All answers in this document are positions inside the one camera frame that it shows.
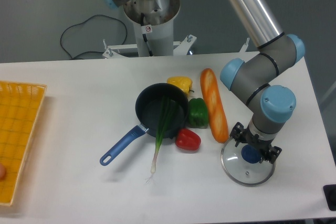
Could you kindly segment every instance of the frying pan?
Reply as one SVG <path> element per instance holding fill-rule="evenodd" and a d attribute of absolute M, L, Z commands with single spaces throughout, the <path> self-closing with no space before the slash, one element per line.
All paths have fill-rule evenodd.
<path fill-rule="evenodd" d="M 156 137 L 160 118 L 162 97 L 170 99 L 170 103 L 178 104 L 178 110 L 170 126 L 164 133 L 164 138 L 173 138 L 184 127 L 188 115 L 188 98 L 178 87 L 169 83 L 157 83 L 145 88 L 138 96 L 135 103 L 135 112 L 140 124 L 131 129 L 119 142 L 100 158 L 101 165 L 108 165 L 130 143 L 146 132 Z"/>

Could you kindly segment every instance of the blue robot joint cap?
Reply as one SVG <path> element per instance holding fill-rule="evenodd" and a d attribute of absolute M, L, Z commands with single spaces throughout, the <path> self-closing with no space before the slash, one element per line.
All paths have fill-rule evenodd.
<path fill-rule="evenodd" d="M 262 93 L 260 105 L 268 119 L 275 123 L 285 123 L 293 114 L 296 98 L 289 88 L 274 85 Z"/>
<path fill-rule="evenodd" d="M 295 63 L 297 63 L 299 60 L 302 59 L 303 56 L 305 56 L 306 48 L 304 46 L 303 41 L 298 36 L 296 36 L 294 34 L 288 34 L 287 37 L 290 38 L 295 44 L 295 48 L 296 48 L 296 61 L 295 61 Z"/>
<path fill-rule="evenodd" d="M 228 64 L 226 64 L 220 72 L 219 78 L 228 90 L 231 90 L 232 83 L 243 63 L 245 62 L 242 59 L 233 59 Z"/>

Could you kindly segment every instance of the white table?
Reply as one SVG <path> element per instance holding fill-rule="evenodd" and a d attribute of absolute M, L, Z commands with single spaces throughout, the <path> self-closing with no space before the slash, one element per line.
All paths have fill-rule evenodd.
<path fill-rule="evenodd" d="M 110 165 L 100 157 L 139 123 L 138 94 L 170 76 L 189 76 L 201 97 L 204 68 L 217 74 L 231 59 L 256 53 L 6 63 L 0 79 L 44 83 L 47 95 L 14 205 L 0 223 L 217 223 L 334 217 L 322 187 L 336 169 L 304 60 L 271 84 L 296 95 L 292 118 L 274 144 L 282 148 L 275 173 L 257 187 L 233 182 L 220 162 L 222 144 L 195 130 L 200 150 L 161 146 L 150 176 L 155 139 L 134 141 Z M 229 129 L 252 113 L 219 81 Z"/>

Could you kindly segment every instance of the green bell pepper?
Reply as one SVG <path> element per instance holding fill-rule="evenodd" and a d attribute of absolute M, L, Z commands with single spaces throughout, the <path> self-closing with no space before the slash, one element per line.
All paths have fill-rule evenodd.
<path fill-rule="evenodd" d="M 202 98 L 190 99 L 187 121 L 189 127 L 200 129 L 207 128 L 209 124 L 209 114 Z"/>

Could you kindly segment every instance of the orange object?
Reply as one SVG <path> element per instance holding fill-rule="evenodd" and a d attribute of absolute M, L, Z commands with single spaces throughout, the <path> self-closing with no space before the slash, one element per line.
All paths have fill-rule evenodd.
<path fill-rule="evenodd" d="M 217 142 L 224 143 L 229 138 L 227 121 L 219 95 L 217 78 L 210 68 L 204 69 L 201 73 L 201 90 L 209 112 L 212 136 Z"/>
<path fill-rule="evenodd" d="M 46 88 L 43 84 L 0 81 L 0 163 L 5 169 L 0 205 L 13 202 Z"/>
<path fill-rule="evenodd" d="M 3 164 L 0 163 L 0 180 L 6 176 L 6 168 Z"/>

